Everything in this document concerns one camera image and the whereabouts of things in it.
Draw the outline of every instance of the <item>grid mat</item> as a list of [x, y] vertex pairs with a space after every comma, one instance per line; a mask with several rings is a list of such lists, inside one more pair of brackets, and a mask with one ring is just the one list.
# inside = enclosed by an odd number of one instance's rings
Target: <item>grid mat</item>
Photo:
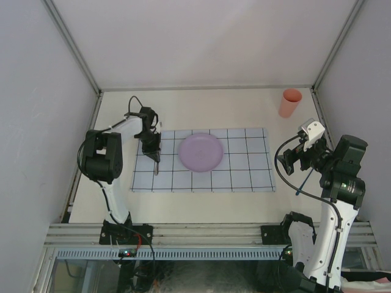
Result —
[[[179, 159], [180, 143], [196, 133], [216, 136], [224, 149], [221, 163], [211, 172], [189, 171]], [[134, 168], [133, 192], [274, 192], [267, 131], [263, 128], [163, 131], [159, 174], [155, 162], [142, 154]]]

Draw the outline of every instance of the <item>purple plate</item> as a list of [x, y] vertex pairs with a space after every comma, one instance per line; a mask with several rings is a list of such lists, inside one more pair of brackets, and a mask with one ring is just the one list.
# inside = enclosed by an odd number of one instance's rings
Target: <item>purple plate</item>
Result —
[[189, 136], [179, 146], [179, 159], [194, 172], [209, 172], [216, 168], [224, 154], [219, 140], [210, 134]]

